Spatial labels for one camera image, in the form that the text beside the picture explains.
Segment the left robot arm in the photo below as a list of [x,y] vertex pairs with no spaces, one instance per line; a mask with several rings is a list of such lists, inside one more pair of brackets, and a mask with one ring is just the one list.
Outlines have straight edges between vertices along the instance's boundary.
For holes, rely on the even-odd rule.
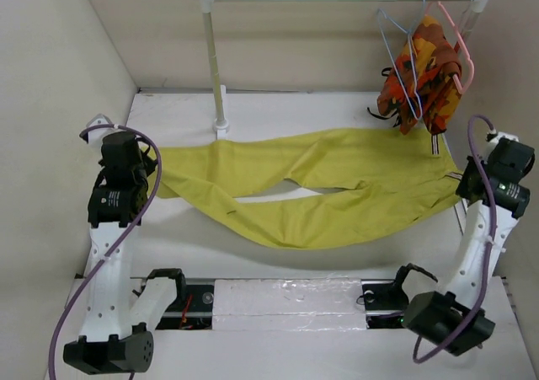
[[153,270],[131,300],[131,265],[142,217],[157,194],[161,158],[139,132],[118,130],[103,137],[100,171],[88,202],[90,271],[79,287],[88,291],[79,336],[65,344],[63,361],[87,375],[146,372],[152,363],[153,332],[166,309],[187,302],[180,268]]

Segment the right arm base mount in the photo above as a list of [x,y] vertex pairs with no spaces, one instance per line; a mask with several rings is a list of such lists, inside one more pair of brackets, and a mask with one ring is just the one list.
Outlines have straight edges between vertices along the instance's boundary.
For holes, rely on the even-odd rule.
[[402,329],[409,297],[393,279],[364,280],[356,303],[365,310],[368,329]]

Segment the yellow-green trousers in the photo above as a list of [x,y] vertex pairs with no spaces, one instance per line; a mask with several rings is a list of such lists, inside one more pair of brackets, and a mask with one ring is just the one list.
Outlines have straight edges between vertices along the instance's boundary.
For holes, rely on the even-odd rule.
[[257,142],[161,147],[150,186],[272,249],[336,249],[453,207],[462,172],[416,129],[341,128]]

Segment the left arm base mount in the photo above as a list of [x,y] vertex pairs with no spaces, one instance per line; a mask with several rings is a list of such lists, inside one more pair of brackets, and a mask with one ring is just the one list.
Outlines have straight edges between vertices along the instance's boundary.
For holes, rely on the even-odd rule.
[[183,301],[176,301],[168,307],[157,325],[157,329],[211,329],[214,300],[214,281],[187,280],[186,298]]

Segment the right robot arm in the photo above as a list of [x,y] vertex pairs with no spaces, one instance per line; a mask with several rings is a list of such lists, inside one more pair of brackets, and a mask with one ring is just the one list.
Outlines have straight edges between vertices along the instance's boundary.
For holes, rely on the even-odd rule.
[[531,171],[535,151],[507,133],[488,135],[484,159],[471,155],[456,194],[468,202],[466,225],[450,273],[437,290],[420,293],[409,278],[393,282],[389,297],[407,308],[402,326],[435,348],[416,363],[440,351],[460,356],[480,346],[495,324],[482,307],[504,243],[530,202],[531,192],[520,181]]

